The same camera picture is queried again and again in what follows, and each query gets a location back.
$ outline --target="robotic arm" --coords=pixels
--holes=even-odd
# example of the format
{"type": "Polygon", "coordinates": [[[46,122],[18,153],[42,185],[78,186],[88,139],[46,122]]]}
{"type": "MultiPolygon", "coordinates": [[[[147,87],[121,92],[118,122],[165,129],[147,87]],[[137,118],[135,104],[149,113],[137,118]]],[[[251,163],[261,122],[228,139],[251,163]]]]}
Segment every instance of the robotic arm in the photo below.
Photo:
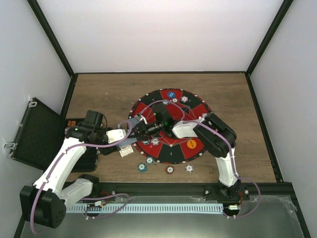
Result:
{"type": "MultiPolygon", "coordinates": [[[[216,157],[221,193],[225,198],[235,196],[240,180],[237,179],[235,176],[237,174],[233,170],[234,165],[231,163],[229,155],[230,148],[223,139],[206,128],[211,128],[225,138],[230,143],[232,152],[234,152],[237,137],[235,132],[214,113],[209,113],[204,118],[195,121],[175,121],[163,104],[153,106],[152,110],[156,117],[155,122],[147,123],[142,115],[136,115],[130,119],[132,132],[127,139],[116,146],[99,148],[100,153],[108,155],[114,151],[119,151],[121,147],[136,141],[145,141],[160,131],[171,138],[198,137],[208,152],[216,157]]],[[[72,168],[86,151],[85,145],[72,149],[68,149],[69,147],[87,143],[107,145],[120,141],[126,136],[126,131],[122,128],[102,128],[102,118],[102,114],[88,111],[82,123],[68,130],[62,148],[43,175],[33,186],[22,188],[20,201],[22,213],[26,220],[29,221],[31,218],[32,205],[42,186],[43,189],[34,212],[34,222],[52,228],[60,225],[67,208],[92,193],[93,185],[99,182],[99,179],[93,176],[81,177],[69,187],[65,189],[62,187],[72,168]]]]}

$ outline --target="white poker chip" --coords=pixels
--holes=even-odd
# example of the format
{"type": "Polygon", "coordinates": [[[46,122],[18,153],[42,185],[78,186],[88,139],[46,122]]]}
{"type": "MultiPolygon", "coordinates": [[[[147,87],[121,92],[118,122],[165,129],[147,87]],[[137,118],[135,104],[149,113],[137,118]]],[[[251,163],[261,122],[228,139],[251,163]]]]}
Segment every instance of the white poker chip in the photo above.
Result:
{"type": "Polygon", "coordinates": [[[147,157],[147,160],[146,162],[150,165],[150,164],[153,164],[154,162],[154,159],[152,157],[147,157]]]}
{"type": "Polygon", "coordinates": [[[152,143],[153,145],[158,145],[158,144],[159,144],[159,139],[153,138],[153,139],[151,140],[151,143],[152,143]]]}
{"type": "Polygon", "coordinates": [[[181,101],[182,101],[183,103],[186,103],[186,102],[188,101],[188,98],[187,98],[186,96],[183,96],[183,97],[181,98],[181,101]]]}
{"type": "Polygon", "coordinates": [[[165,172],[166,172],[168,175],[171,175],[171,174],[174,172],[173,166],[167,166],[167,167],[165,168],[165,172]]]}
{"type": "Polygon", "coordinates": [[[194,171],[194,166],[186,165],[185,166],[185,171],[188,172],[188,173],[192,173],[194,171]]]}

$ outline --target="wooden tabletop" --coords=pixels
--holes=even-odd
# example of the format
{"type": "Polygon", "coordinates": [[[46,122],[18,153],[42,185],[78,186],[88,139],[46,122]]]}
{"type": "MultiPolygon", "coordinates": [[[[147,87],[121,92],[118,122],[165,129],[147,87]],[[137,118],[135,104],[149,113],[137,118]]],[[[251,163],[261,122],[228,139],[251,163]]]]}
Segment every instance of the wooden tabletop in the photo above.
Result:
{"type": "MultiPolygon", "coordinates": [[[[84,118],[87,110],[106,115],[108,125],[115,127],[127,119],[134,103],[145,94],[160,88],[181,88],[200,96],[236,133],[236,167],[241,177],[256,182],[276,182],[266,150],[260,124],[244,74],[80,74],[68,109],[67,118],[84,118]]],[[[99,155],[95,172],[103,182],[217,182],[215,158],[205,152],[185,164],[173,165],[174,173],[165,173],[166,164],[154,162],[145,173],[138,164],[146,157],[134,153],[121,158],[119,152],[99,155]]],[[[71,173],[75,180],[82,173],[71,173]]]]}

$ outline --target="blue poker chip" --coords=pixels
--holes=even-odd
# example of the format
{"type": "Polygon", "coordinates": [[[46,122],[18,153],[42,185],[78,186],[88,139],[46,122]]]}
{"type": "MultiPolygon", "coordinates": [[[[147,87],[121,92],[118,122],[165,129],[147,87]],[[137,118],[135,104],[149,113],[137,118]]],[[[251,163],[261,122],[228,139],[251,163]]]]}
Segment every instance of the blue poker chip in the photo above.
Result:
{"type": "Polygon", "coordinates": [[[152,158],[152,157],[147,157],[147,160],[146,160],[146,162],[149,164],[149,165],[151,165],[151,164],[153,164],[154,163],[154,159],[152,158]]]}
{"type": "Polygon", "coordinates": [[[168,96],[169,98],[175,98],[176,93],[174,93],[174,92],[168,92],[168,93],[167,93],[167,96],[168,96]]]}
{"type": "Polygon", "coordinates": [[[148,170],[147,165],[144,164],[144,163],[140,163],[140,164],[138,165],[138,170],[139,170],[141,173],[144,173],[146,170],[148,170]]]}

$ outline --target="brown poker chip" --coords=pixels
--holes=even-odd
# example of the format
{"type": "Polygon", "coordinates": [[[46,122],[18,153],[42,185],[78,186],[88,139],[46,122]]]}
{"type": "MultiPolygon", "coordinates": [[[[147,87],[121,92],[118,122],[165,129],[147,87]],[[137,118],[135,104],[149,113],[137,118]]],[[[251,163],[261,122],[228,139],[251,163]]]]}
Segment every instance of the brown poker chip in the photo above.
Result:
{"type": "Polygon", "coordinates": [[[174,172],[174,167],[173,166],[167,166],[166,169],[165,169],[165,172],[168,175],[171,175],[174,172]]]}

